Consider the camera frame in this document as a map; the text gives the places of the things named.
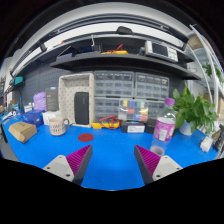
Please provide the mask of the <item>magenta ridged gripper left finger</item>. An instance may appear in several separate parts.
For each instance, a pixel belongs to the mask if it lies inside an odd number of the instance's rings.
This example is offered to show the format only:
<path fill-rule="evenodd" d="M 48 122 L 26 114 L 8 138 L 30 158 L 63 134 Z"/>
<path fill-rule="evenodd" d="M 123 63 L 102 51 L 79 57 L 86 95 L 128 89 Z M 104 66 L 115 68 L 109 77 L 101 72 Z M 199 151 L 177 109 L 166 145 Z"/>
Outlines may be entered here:
<path fill-rule="evenodd" d="M 44 167 L 44 170 L 76 185 L 81 185 L 92 155 L 92 146 L 87 145 L 68 156 L 58 155 Z"/>

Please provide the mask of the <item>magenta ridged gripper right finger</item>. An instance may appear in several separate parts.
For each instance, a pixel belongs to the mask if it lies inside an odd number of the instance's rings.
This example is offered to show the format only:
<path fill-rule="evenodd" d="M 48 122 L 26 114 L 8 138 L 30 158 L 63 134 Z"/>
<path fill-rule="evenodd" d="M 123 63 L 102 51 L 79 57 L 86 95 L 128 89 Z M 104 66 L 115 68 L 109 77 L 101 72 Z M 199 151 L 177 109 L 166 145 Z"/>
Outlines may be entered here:
<path fill-rule="evenodd" d="M 169 156 L 165 155 L 160 157 L 138 145 L 134 146 L 134 155 L 145 185 L 182 169 L 182 167 Z"/>

